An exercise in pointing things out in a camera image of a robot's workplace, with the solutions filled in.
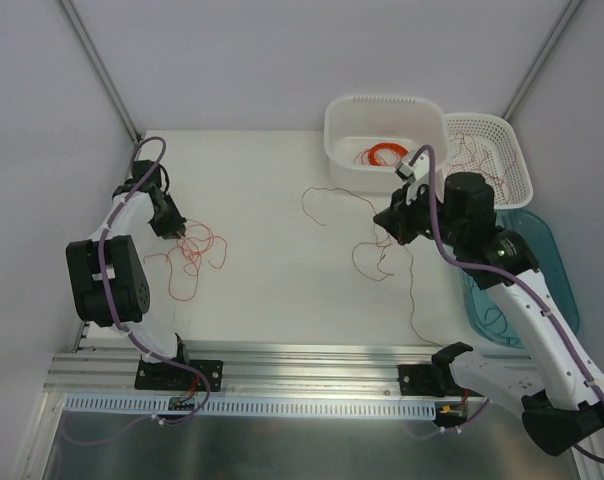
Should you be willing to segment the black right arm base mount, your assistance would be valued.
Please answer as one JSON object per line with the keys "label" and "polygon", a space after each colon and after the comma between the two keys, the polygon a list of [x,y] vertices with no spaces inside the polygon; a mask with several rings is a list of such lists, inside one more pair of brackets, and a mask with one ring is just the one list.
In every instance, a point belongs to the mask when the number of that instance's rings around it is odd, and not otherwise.
{"label": "black right arm base mount", "polygon": [[436,398],[463,397],[466,390],[453,380],[450,367],[458,356],[472,351],[470,345],[456,342],[438,350],[428,363],[399,364],[397,373],[400,394]]}

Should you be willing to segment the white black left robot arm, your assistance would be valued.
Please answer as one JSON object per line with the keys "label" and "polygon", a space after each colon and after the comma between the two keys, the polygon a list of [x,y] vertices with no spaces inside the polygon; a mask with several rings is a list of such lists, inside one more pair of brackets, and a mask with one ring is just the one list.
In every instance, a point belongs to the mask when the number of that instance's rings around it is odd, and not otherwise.
{"label": "white black left robot arm", "polygon": [[168,193],[168,175],[151,160],[136,161],[116,188],[105,220],[91,237],[71,242],[65,255],[76,312],[127,337],[171,389],[192,377],[180,337],[149,314],[151,292],[134,236],[150,229],[164,240],[186,232],[186,218]]}

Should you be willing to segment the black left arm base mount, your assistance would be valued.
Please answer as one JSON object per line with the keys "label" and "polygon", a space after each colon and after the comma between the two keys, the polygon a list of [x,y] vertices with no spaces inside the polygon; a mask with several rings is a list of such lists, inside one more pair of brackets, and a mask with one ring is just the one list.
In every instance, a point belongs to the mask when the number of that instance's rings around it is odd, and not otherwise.
{"label": "black left arm base mount", "polygon": [[171,366],[166,362],[149,363],[140,360],[137,367],[134,388],[145,391],[205,391],[204,380],[208,381],[212,392],[219,392],[223,379],[224,362],[221,360],[191,359],[188,350],[181,339],[177,342],[175,363],[189,365],[199,372]]}

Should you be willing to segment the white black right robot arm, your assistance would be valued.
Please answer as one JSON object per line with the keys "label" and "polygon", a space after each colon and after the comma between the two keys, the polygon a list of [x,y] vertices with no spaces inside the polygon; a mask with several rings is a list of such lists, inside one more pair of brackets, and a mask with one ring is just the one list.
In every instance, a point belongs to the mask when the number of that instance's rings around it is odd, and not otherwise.
{"label": "white black right robot arm", "polygon": [[505,314],[537,371],[518,375],[456,342],[432,355],[427,393],[471,390],[520,418],[545,453],[583,453],[581,442],[604,428],[604,373],[567,326],[526,241],[498,225],[493,188],[480,174],[457,173],[439,200],[424,179],[403,181],[375,224],[401,245],[433,240]]}

